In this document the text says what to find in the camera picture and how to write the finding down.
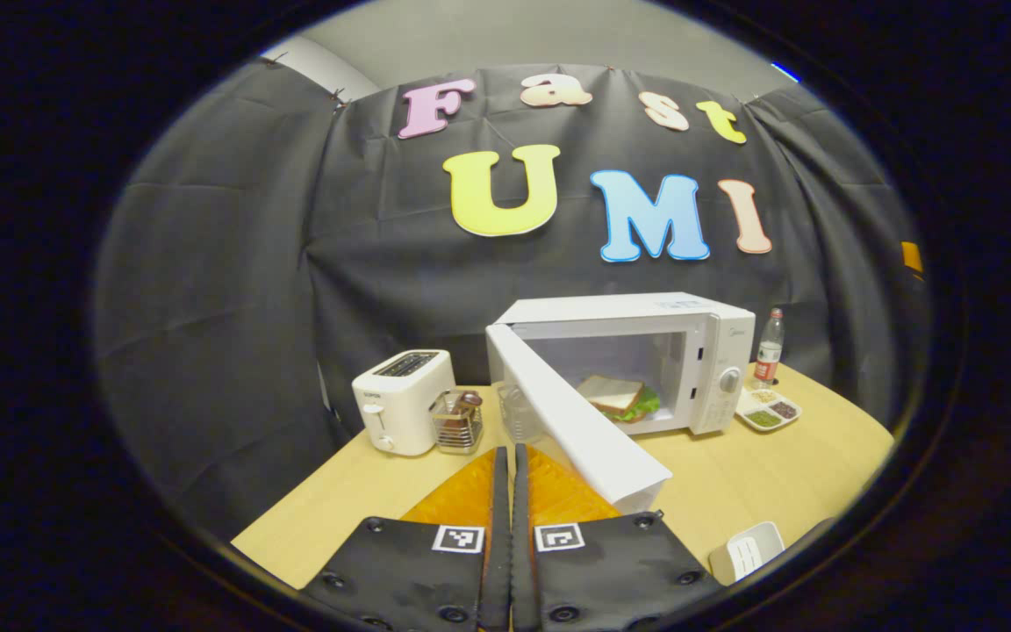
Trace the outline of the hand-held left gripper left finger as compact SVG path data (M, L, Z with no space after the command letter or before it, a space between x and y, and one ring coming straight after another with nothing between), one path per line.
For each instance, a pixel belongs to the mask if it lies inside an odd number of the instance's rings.
M401 519L365 517L305 595L385 631L505 631L509 483L508 451L490 449Z

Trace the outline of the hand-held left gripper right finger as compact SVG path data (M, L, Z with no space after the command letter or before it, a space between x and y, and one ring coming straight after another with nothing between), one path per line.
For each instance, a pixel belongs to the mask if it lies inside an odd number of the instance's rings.
M642 631L722 591L662 512L621 513L540 449L514 455L516 631Z

